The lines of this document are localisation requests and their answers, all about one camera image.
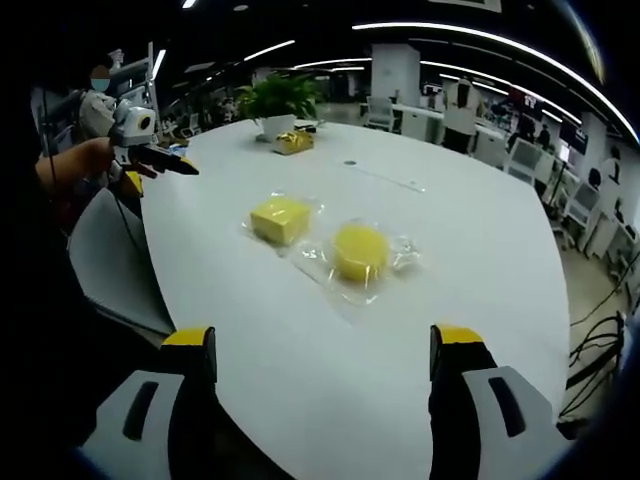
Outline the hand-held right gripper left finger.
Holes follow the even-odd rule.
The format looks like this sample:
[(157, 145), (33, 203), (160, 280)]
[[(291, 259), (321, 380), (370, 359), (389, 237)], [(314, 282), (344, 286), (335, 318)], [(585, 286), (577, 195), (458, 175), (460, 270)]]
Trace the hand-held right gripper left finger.
[(99, 479), (213, 479), (216, 333), (182, 329), (161, 345), (152, 371), (137, 370), (101, 404), (79, 448)]

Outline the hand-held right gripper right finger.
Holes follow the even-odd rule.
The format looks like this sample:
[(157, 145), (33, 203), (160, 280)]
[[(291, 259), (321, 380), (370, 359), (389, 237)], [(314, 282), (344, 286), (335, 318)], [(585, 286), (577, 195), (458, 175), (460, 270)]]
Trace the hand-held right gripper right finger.
[(550, 402), (469, 328), (434, 324), (431, 479), (540, 479), (571, 446)]

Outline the person's left hand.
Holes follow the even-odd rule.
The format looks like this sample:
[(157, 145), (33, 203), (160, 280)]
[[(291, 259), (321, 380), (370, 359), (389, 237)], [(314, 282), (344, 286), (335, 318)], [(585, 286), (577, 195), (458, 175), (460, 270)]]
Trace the person's left hand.
[(87, 140), (67, 151), (71, 165), (80, 176), (104, 173), (114, 161), (114, 149), (108, 137)]

